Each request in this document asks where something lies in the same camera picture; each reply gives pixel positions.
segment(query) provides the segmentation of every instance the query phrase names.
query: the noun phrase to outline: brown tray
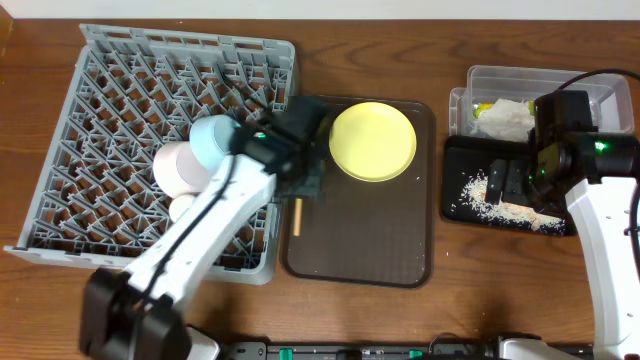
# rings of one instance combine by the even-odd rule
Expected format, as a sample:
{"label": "brown tray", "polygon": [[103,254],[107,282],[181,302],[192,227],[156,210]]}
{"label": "brown tray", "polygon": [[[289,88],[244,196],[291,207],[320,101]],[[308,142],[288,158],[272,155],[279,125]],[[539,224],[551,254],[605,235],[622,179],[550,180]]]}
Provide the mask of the brown tray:
{"label": "brown tray", "polygon": [[[332,159],[322,198],[304,200],[299,236],[289,221],[283,266],[293,276],[416,288],[433,271],[435,117],[414,102],[320,96],[336,113],[367,101],[402,111],[416,131],[411,165],[389,181],[368,183],[345,174]],[[293,201],[288,206],[293,217]]]}

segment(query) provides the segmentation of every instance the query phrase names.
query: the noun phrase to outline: white wall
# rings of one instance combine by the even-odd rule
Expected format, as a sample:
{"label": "white wall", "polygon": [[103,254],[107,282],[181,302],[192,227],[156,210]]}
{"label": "white wall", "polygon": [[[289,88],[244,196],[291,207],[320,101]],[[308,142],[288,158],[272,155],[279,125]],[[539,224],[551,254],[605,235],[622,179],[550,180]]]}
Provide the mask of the white wall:
{"label": "white wall", "polygon": [[14,18],[640,20],[640,0],[0,0]]}

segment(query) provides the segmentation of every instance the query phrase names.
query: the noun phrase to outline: light blue cup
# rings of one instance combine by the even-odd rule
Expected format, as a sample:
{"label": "light blue cup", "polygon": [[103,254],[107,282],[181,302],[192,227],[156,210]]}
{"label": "light blue cup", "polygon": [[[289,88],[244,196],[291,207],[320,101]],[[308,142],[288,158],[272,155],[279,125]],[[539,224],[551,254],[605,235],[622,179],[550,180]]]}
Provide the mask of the light blue cup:
{"label": "light blue cup", "polygon": [[215,175],[222,159],[229,153],[231,137],[237,127],[238,123],[228,115],[203,117],[191,125],[191,151],[209,176]]}

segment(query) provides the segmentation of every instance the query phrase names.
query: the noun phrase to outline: green light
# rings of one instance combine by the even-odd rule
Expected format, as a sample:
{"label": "green light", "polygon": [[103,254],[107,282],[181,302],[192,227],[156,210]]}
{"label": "green light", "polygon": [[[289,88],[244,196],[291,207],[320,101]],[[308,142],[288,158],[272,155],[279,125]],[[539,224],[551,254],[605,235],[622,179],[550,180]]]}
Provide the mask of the green light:
{"label": "green light", "polygon": [[607,148],[607,144],[600,141],[596,141],[595,145],[596,145],[596,150],[598,151],[602,151]]}

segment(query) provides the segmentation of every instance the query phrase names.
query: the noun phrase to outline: plastic bin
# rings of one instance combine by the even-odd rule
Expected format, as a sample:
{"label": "plastic bin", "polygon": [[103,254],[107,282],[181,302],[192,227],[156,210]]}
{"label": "plastic bin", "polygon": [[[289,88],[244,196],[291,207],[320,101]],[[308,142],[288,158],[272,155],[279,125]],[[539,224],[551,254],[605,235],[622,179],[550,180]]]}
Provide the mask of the plastic bin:
{"label": "plastic bin", "polygon": [[[29,261],[122,268],[171,226],[153,178],[156,151],[188,140],[198,118],[260,111],[221,73],[274,111],[296,91],[286,41],[81,25],[87,40],[17,246]],[[274,274],[280,205],[247,220],[209,278],[264,284]]]}
{"label": "plastic bin", "polygon": [[[487,137],[486,134],[475,129],[476,118],[473,116],[475,104],[495,103],[500,98],[513,101],[535,100],[541,95],[556,90],[564,82],[579,74],[582,73],[503,66],[473,66],[467,73],[466,92],[460,90],[455,94],[452,92],[451,99],[457,102],[458,110],[456,118],[451,116],[449,118],[449,134]],[[588,92],[592,119],[600,131],[633,132],[631,94],[629,84],[624,77],[609,74],[596,75],[583,79],[568,89]]]}

